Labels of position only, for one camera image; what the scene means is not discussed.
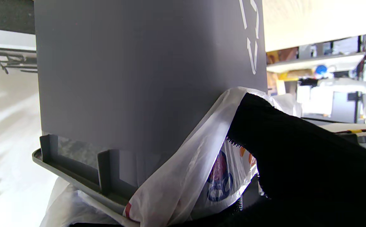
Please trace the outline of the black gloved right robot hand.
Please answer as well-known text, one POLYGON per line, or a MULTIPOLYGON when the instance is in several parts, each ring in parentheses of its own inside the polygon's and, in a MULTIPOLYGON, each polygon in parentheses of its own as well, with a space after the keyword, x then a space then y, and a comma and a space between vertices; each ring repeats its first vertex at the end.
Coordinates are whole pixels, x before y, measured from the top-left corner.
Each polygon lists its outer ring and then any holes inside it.
POLYGON ((267 198, 182 227, 366 227, 366 148, 249 93, 227 138, 255 157, 267 198))

